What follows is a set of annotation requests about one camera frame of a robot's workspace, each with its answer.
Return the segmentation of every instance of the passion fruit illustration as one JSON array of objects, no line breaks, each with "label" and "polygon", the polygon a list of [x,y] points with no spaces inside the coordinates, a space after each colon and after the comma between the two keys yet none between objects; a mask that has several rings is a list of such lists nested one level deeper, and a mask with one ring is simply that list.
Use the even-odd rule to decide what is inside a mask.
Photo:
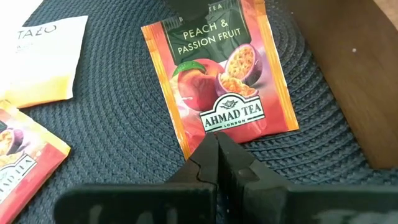
[{"label": "passion fruit illustration", "polygon": [[225,70],[230,77],[251,86],[257,82],[262,73],[260,53],[252,45],[242,44],[229,56]]},{"label": "passion fruit illustration", "polygon": [[20,129],[7,128],[0,133],[0,152],[10,155],[18,152],[24,140],[24,133]]},{"label": "passion fruit illustration", "polygon": [[176,71],[178,90],[184,103],[196,111],[212,109],[218,97],[215,79],[217,74],[224,72],[224,68],[213,60],[200,58],[184,62]]},{"label": "passion fruit illustration", "polygon": [[230,77],[226,73],[217,75],[215,86],[218,96],[225,93],[239,93],[245,98],[250,98],[259,93],[258,90],[250,88],[250,86],[244,84],[240,79]]}]

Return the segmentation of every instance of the dark wooden board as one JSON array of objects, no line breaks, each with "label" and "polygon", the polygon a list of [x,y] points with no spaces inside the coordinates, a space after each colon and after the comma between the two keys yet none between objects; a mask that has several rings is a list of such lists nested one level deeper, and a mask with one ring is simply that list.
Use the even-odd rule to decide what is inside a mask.
[{"label": "dark wooden board", "polygon": [[398,166],[398,0],[286,0],[370,165]]}]

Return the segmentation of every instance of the black plastic handle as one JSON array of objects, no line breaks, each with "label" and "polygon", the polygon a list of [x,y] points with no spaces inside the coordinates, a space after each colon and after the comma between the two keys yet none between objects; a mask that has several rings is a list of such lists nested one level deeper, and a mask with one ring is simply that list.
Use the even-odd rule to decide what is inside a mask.
[{"label": "black plastic handle", "polygon": [[217,189],[207,183],[84,185],[56,202],[57,224],[215,223]]},{"label": "black plastic handle", "polygon": [[397,224],[398,188],[391,186],[293,186],[286,224]]}]

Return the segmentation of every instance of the navy woven placemat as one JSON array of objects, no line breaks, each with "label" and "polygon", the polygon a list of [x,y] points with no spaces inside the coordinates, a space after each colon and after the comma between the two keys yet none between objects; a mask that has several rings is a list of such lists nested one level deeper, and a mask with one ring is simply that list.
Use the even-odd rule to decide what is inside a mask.
[{"label": "navy woven placemat", "polygon": [[[244,147],[295,183],[398,184],[396,170],[369,168],[290,12],[276,0],[267,11],[300,130]],[[74,99],[23,110],[72,152],[18,223],[52,223],[56,198],[74,185],[162,182],[184,162],[140,30],[173,12],[161,0],[44,0],[26,25],[83,15]]]}]

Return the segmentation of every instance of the orange tea packet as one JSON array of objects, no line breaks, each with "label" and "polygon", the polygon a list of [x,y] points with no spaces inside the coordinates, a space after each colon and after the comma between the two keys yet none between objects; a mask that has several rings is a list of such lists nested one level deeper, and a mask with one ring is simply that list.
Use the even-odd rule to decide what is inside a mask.
[{"label": "orange tea packet", "polygon": [[69,151],[61,139],[0,101],[0,224],[15,219]]},{"label": "orange tea packet", "polygon": [[12,71],[0,73],[0,100],[18,108],[73,97],[72,86],[80,57],[87,16],[71,17],[16,33]]},{"label": "orange tea packet", "polygon": [[185,158],[208,132],[238,143],[299,128],[264,0],[224,0],[205,19],[142,27]]}]

